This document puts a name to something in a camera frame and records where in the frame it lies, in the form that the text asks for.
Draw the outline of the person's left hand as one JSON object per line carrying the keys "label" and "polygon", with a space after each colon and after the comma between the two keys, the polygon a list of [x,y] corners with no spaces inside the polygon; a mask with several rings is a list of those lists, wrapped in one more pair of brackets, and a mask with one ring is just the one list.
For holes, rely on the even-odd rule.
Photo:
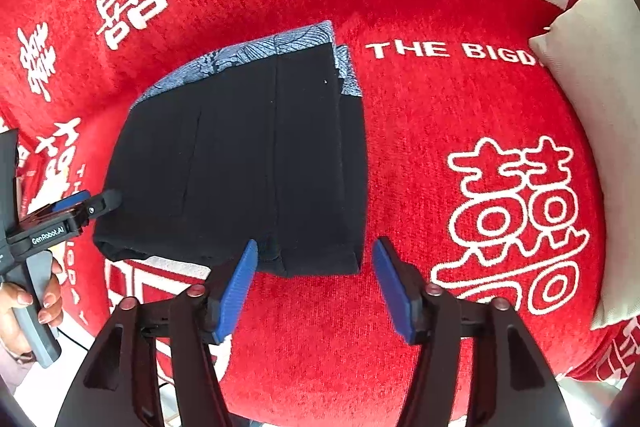
{"label": "person's left hand", "polygon": [[32,354],[42,367],[49,367],[61,355],[55,328],[40,320],[40,313],[55,308],[60,300],[60,282],[54,265],[51,251],[41,251],[1,274],[2,283],[13,284],[32,297],[32,303],[15,310],[14,315]]}

